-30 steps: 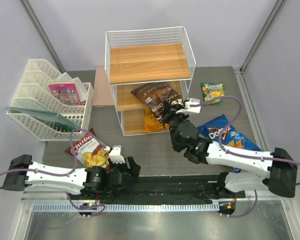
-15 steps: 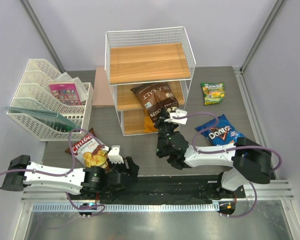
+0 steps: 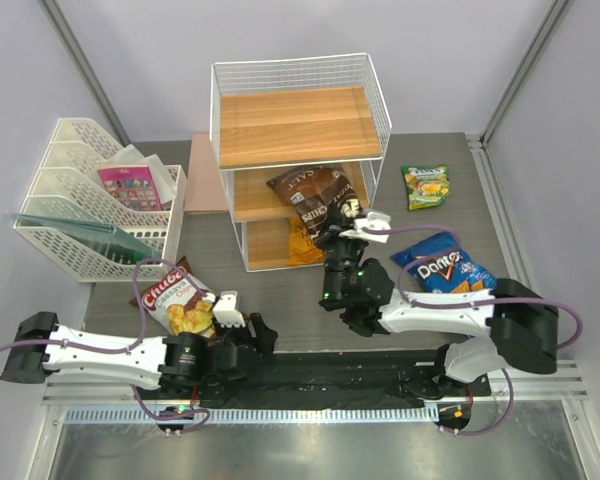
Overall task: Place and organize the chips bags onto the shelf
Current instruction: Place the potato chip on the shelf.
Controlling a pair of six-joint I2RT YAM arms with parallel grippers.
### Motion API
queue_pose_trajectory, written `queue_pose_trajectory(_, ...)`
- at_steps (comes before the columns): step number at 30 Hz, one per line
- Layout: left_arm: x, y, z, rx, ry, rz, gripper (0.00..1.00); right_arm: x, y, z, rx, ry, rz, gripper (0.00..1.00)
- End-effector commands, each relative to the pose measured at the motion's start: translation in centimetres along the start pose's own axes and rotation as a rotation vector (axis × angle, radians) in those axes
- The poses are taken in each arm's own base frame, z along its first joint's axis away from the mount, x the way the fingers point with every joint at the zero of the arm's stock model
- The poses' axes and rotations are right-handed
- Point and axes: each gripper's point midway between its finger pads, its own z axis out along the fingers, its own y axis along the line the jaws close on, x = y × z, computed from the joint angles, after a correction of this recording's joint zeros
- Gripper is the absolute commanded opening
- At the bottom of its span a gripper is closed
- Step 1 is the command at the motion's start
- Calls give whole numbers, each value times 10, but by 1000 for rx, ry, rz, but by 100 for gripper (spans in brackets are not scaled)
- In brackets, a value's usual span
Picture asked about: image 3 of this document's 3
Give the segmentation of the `brown Kettle sea salt bag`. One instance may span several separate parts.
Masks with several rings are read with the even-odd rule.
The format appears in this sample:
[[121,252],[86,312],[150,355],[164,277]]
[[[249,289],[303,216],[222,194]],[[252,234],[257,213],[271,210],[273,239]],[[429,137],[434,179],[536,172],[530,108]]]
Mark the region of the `brown Kettle sea salt bag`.
[[317,165],[293,167],[266,181],[291,206],[317,248],[325,250],[336,233],[351,229],[364,209],[344,169]]

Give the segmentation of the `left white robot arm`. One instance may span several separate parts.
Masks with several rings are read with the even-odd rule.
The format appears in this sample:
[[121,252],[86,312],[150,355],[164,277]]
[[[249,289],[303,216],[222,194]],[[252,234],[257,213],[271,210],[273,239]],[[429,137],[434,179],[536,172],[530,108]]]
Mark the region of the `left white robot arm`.
[[145,338],[131,348],[131,338],[78,331],[52,312],[39,312],[19,324],[1,379],[42,384],[51,376],[84,378],[180,399],[209,380],[249,378],[273,354],[277,338],[253,313],[244,326],[222,327],[213,340],[181,333]]

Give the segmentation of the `white wire shelf rack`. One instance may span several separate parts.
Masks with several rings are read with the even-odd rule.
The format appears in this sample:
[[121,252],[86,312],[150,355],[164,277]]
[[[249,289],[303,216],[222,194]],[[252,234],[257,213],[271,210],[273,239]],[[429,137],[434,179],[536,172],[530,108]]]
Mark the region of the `white wire shelf rack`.
[[338,164],[373,205],[392,122],[367,53],[216,62],[209,138],[249,272],[288,266],[294,209],[267,186],[285,171]]

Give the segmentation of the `blue Doritos chips bag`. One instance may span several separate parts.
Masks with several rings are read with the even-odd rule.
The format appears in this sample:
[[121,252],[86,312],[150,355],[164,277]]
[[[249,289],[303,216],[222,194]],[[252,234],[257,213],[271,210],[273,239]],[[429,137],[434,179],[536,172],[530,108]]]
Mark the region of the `blue Doritos chips bag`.
[[497,287],[497,278],[474,262],[448,232],[432,235],[390,259],[404,268],[428,293],[467,293]]

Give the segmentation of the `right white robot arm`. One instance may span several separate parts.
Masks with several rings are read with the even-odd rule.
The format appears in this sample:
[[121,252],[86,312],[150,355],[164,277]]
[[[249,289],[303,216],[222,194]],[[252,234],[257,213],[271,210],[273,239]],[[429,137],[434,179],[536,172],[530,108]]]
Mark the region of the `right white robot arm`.
[[337,311],[354,333],[370,337],[433,331],[464,336],[438,348],[432,367],[412,375],[410,395],[440,399],[482,375],[507,368],[551,375],[557,370],[557,310],[517,281],[469,293],[414,293],[395,287],[366,242],[322,239],[325,253],[321,307]]

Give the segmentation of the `orange honey dijon chips bag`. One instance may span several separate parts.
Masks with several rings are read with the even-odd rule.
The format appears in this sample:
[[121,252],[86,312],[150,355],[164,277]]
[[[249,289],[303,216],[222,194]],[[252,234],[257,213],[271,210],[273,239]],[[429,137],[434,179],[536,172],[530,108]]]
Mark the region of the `orange honey dijon chips bag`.
[[311,239],[305,225],[298,216],[290,217],[288,237],[288,260],[287,265],[298,267],[323,263],[324,251],[317,248]]

